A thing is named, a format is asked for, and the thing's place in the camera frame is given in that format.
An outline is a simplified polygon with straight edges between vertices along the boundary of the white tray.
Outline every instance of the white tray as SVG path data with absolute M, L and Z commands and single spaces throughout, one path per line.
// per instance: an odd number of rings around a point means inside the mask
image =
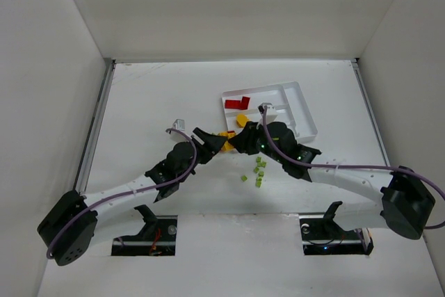
M 248 110 L 239 111 L 224 108 L 226 99 L 241 100 L 244 95 L 250 97 Z M 221 97 L 228 131 L 241 132 L 242 129 L 236 123 L 238 114 L 244 114 L 251 121 L 258 122 L 261 117 L 258 106 L 263 102 L 270 102 L 278 112 L 276 120 L 286 123 L 288 128 L 294 132 L 299 143 L 310 142 L 317 136 L 318 130 L 314 119 L 306 104 L 300 85 L 296 81 L 245 90 L 231 90 L 224 92 Z

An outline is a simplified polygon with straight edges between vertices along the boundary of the white wall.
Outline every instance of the white wall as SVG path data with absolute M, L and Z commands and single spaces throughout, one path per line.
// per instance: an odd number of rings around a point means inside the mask
M 75 0 L 104 56 L 362 54 L 392 0 Z
M 38 223 L 74 181 L 104 62 L 73 0 L 0 0 L 0 295 L 33 296 Z
M 445 0 L 394 0 L 359 66 L 391 163 L 445 189 Z M 444 219 L 437 198 L 429 223 Z M 445 229 L 426 237 L 444 286 Z

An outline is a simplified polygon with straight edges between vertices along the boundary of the yellow block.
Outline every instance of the yellow block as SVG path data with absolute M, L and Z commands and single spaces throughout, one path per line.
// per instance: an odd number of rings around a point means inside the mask
M 246 116 L 246 115 L 244 115 L 244 114 L 238 114 L 237 116 L 236 116 L 236 123 L 238 124 L 238 126 L 240 127 L 240 128 L 244 128 L 245 127 L 245 124 L 247 123 L 247 122 L 249 122 L 250 120 L 248 119 L 248 117 Z
M 229 139 L 229 138 L 235 137 L 236 134 L 234 132 L 223 131 L 223 132 L 220 132 L 218 134 L 218 136 L 224 136 L 224 137 L 227 137 L 227 139 Z M 226 152 L 226 151 L 230 151 L 232 149 L 234 149 L 234 147 L 228 141 L 226 141 L 224 146 L 222 147 L 221 151 Z

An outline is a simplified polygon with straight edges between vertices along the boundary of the white floor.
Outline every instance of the white floor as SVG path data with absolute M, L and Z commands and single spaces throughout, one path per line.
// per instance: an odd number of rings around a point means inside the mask
M 318 128 L 309 146 L 384 163 L 349 61 L 120 64 L 87 191 L 126 183 L 164 159 L 174 144 L 164 130 L 177 118 L 189 132 L 225 130 L 222 92 L 290 81 Z M 155 214 L 179 214 L 175 257 L 111 258 L 111 242 L 103 243 L 67 267 L 50 262 L 40 296 L 443 296 L 422 239 L 375 229 L 370 257 L 304 256 L 294 213 L 363 199 L 294 180 L 272 161 L 257 189 L 252 178 L 240 180 L 253 167 L 253 156 L 219 154 L 150 205 Z

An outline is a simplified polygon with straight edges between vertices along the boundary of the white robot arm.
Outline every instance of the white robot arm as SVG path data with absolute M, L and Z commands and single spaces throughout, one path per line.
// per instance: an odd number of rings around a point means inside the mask
M 341 165 L 340 158 L 328 158 L 317 149 L 298 144 L 284 123 L 272 121 L 273 118 L 264 119 L 266 131 L 262 122 L 248 122 L 229 142 L 240 153 L 261 152 L 269 156 L 292 177 L 364 196 L 364 203 L 334 202 L 327 209 L 324 219 L 340 230 L 385 227 L 409 239 L 420 238 L 435 204 L 420 180 L 388 170 L 333 168 Z M 80 195 L 70 191 L 63 195 L 38 227 L 48 246 L 47 256 L 64 266 L 78 259 L 92 244 L 134 235 L 155 224 L 156 218 L 147 205 L 177 191 L 188 172 L 195 174 L 196 165 L 209 162 L 227 140 L 199 128 L 193 132 L 199 140 L 188 138 L 188 142 L 176 144 L 165 160 L 127 184 L 98 193 Z M 299 164 L 283 159 L 277 149 Z M 312 165 L 330 167 L 308 167 Z

